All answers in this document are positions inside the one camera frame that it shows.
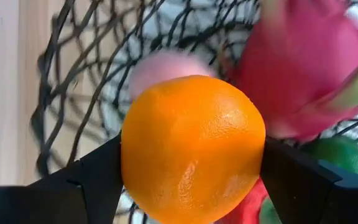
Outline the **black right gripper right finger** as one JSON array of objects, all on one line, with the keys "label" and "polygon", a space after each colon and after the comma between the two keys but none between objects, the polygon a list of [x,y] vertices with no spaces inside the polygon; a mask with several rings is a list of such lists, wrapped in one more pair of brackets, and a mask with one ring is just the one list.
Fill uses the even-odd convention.
[{"label": "black right gripper right finger", "polygon": [[282,224],[358,224],[358,174],[265,141],[261,179]]}]

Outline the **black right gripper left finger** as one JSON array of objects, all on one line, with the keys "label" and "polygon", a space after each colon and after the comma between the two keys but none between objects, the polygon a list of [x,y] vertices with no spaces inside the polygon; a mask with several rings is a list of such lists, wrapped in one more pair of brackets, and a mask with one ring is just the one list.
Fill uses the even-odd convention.
[{"label": "black right gripper left finger", "polygon": [[0,186],[0,224],[112,224],[123,188],[120,141],[28,186]]}]

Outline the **green lime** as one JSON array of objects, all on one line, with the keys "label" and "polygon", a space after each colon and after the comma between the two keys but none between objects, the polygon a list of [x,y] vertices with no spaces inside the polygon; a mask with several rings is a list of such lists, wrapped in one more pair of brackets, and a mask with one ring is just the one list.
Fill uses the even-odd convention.
[{"label": "green lime", "polygon": [[358,174],[358,143],[346,136],[321,138],[304,144],[301,150],[349,172]]}]

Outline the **round orange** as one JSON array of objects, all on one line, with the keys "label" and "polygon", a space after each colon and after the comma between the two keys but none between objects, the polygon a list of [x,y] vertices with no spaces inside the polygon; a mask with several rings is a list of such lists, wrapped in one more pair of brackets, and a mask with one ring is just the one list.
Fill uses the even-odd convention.
[{"label": "round orange", "polygon": [[193,75],[158,83],[122,125],[124,186],[161,224],[210,224],[256,183],[264,142],[257,108],[227,82]]}]

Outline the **pink dragon fruit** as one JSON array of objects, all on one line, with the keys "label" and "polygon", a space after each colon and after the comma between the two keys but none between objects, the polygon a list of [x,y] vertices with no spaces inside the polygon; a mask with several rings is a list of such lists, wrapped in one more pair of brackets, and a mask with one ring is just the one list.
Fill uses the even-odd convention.
[{"label": "pink dragon fruit", "polygon": [[346,0],[260,0],[232,79],[267,134],[309,140],[358,114],[358,25]]}]

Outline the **pale pink peach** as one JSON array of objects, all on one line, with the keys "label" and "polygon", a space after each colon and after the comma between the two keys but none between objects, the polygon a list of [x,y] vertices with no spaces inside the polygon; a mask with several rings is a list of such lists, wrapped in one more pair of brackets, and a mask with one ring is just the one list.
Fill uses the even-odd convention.
[{"label": "pale pink peach", "polygon": [[136,99],[149,86],[188,75],[215,77],[215,72],[197,55],[161,50],[139,61],[129,76],[129,96]]}]

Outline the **dark woven wicker basket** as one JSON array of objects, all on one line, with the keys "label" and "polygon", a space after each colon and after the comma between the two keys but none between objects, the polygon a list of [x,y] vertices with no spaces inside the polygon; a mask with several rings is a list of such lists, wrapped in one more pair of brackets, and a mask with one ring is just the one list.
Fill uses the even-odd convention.
[{"label": "dark woven wicker basket", "polygon": [[[115,136],[109,137],[107,129],[104,127],[103,116],[101,116],[102,103],[108,103],[103,97],[103,87],[118,72],[124,69],[128,72],[128,68],[133,66],[133,69],[139,61],[154,52],[161,50],[186,52],[184,47],[190,41],[198,40],[200,42],[206,40],[207,37],[210,37],[212,31],[238,31],[240,28],[250,28],[248,38],[253,26],[260,19],[260,0],[257,0],[259,4],[259,18],[253,24],[240,25],[239,21],[236,21],[229,22],[229,24],[223,26],[218,25],[215,28],[210,27],[206,31],[201,32],[201,34],[185,36],[182,41],[176,44],[179,49],[156,49],[158,42],[162,40],[157,37],[152,42],[153,45],[150,46],[150,49],[153,51],[148,55],[135,60],[130,57],[126,62],[121,60],[118,63],[118,69],[110,72],[109,69],[114,63],[114,58],[118,54],[119,48],[123,47],[126,41],[129,40],[129,35],[137,34],[140,36],[144,33],[144,28],[142,27],[148,19],[151,19],[151,15],[143,19],[145,8],[151,7],[152,12],[156,12],[164,2],[165,0],[137,1],[132,7],[125,8],[120,12],[111,11],[104,18],[99,18],[98,11],[105,9],[104,0],[92,0],[82,21],[75,21],[73,32],[68,37],[61,38],[60,33],[66,18],[72,16],[75,11],[75,0],[65,1],[58,17],[52,23],[52,34],[47,49],[38,59],[40,72],[39,102],[31,117],[31,125],[40,146],[40,154],[37,158],[36,167],[42,178],[53,174],[49,168],[51,162],[56,162],[59,170],[61,170],[116,136],[121,137],[123,122],[135,99],[130,99],[131,104],[122,119],[121,128]],[[229,44],[227,40],[218,41],[215,51],[216,62],[219,65],[218,69],[213,68],[208,59],[204,61],[197,55],[215,72],[216,76],[212,78],[220,79],[240,90],[234,83],[232,76],[242,57],[247,38],[245,45],[238,48],[241,52],[237,60],[230,57],[227,51],[228,47],[233,47],[233,45]],[[355,121],[356,116],[344,119],[338,123]],[[265,141],[267,138],[272,138],[299,150],[301,150],[304,144],[317,139],[346,136],[337,133],[330,137],[324,137],[324,131],[331,129],[333,127],[331,126],[309,140],[295,138],[277,139],[267,134],[265,121],[264,126]],[[122,183],[121,195],[123,193],[129,195],[124,186],[123,179]],[[135,206],[143,211],[138,204],[135,203]]]}]

